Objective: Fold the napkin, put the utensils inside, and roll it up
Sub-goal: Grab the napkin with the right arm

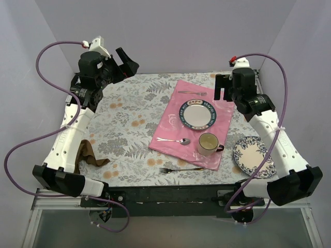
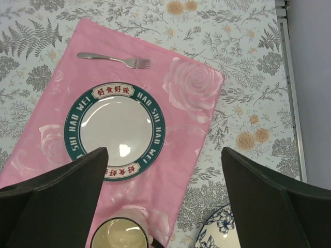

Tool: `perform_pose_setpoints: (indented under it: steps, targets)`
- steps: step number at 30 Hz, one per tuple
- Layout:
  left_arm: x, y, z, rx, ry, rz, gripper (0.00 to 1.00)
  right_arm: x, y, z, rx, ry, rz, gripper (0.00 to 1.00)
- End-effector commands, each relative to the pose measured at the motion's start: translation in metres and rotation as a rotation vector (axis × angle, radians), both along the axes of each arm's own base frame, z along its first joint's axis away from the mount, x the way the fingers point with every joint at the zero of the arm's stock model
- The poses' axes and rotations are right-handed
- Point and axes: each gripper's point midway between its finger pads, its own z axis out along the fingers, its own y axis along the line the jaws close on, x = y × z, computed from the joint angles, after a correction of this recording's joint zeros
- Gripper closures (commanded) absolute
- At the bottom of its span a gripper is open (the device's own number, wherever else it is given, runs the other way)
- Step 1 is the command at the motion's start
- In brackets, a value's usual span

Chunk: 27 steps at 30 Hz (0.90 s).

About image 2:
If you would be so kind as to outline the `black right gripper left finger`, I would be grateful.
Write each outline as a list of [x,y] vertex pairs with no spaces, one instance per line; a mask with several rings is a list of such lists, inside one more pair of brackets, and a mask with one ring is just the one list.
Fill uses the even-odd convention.
[[108,163],[100,147],[1,189],[1,247],[85,247]]

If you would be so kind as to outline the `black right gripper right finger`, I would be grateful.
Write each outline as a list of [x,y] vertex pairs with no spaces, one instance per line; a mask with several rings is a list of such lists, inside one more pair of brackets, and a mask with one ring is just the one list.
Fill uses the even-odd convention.
[[330,247],[330,190],[229,147],[221,163],[241,247]]

